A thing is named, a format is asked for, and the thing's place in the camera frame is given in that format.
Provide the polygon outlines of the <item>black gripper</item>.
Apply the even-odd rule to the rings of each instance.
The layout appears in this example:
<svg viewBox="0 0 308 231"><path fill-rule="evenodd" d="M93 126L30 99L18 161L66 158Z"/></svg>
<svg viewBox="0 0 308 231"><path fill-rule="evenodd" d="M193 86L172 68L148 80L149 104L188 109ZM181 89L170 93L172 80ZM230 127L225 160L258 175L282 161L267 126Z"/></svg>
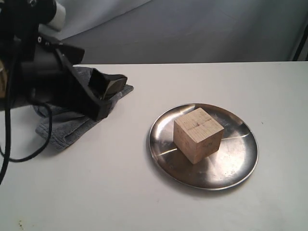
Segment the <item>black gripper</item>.
<svg viewBox="0 0 308 231"><path fill-rule="evenodd" d="M74 68L84 50L39 31L51 19L52 0L0 3L0 108L48 103L99 121L109 101L94 95Z"/></svg>

